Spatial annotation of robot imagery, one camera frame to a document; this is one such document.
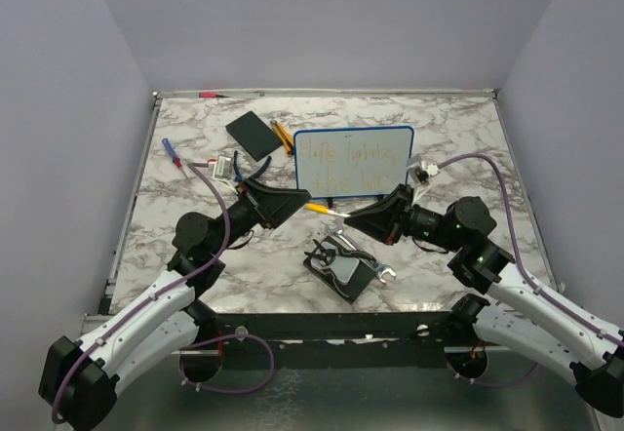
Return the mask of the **yellow marker cap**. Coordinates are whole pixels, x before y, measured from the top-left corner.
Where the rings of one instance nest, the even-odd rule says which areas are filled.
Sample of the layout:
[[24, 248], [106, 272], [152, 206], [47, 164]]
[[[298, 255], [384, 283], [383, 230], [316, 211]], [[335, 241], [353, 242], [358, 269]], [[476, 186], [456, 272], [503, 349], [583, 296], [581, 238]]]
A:
[[314, 213], [318, 213], [318, 214], [326, 214], [329, 209], [322, 206], [322, 205], [318, 205], [318, 204], [312, 204], [309, 203], [305, 206], [305, 209], [310, 211], [310, 212], [314, 212]]

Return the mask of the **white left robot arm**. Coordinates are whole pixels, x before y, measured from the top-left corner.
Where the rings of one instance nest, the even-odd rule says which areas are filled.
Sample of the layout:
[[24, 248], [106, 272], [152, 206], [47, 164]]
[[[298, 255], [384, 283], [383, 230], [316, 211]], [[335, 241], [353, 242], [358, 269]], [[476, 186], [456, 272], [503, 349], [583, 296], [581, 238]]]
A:
[[62, 336], [48, 349], [38, 393], [55, 424], [92, 430], [121, 392], [177, 349], [209, 345], [212, 310], [200, 296], [218, 279], [221, 255], [259, 225], [275, 229], [307, 204], [301, 189], [280, 189], [247, 178], [221, 214], [183, 215], [175, 227], [175, 253], [157, 278], [115, 316], [78, 339]]

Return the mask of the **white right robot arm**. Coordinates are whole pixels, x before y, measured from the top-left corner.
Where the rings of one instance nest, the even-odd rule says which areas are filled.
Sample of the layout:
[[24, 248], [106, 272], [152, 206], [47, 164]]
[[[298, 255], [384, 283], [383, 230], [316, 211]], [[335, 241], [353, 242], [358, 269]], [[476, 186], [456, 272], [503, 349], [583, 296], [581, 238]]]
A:
[[452, 275], [477, 291], [448, 319], [455, 342], [479, 338], [505, 346], [571, 383], [597, 411], [622, 417], [622, 329], [541, 283], [493, 243], [496, 222], [480, 198], [463, 197], [438, 214], [415, 204], [412, 194], [400, 184], [344, 222], [385, 245], [410, 237], [452, 253]]

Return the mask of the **blue framed whiteboard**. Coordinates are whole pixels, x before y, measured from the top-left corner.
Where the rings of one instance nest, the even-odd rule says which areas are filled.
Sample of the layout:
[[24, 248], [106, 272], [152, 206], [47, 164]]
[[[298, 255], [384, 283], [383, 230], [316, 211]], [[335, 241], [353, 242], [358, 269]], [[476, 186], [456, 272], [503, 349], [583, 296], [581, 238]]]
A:
[[298, 131], [297, 187], [322, 200], [386, 195], [408, 180], [414, 137], [409, 125]]

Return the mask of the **yellow capped white marker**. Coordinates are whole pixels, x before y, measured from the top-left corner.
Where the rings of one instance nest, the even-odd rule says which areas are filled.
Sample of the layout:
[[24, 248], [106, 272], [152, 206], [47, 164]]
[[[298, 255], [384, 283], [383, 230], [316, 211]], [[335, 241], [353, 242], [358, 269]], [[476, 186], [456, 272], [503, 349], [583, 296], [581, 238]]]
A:
[[313, 212], [316, 212], [316, 213], [321, 214], [321, 215], [328, 215], [328, 216], [333, 216], [333, 217], [338, 217], [338, 218], [348, 218], [348, 217], [350, 217], [350, 214], [337, 212], [335, 210], [332, 210], [332, 209], [329, 209], [329, 208], [325, 208], [325, 207], [320, 207], [319, 209], [314, 210]]

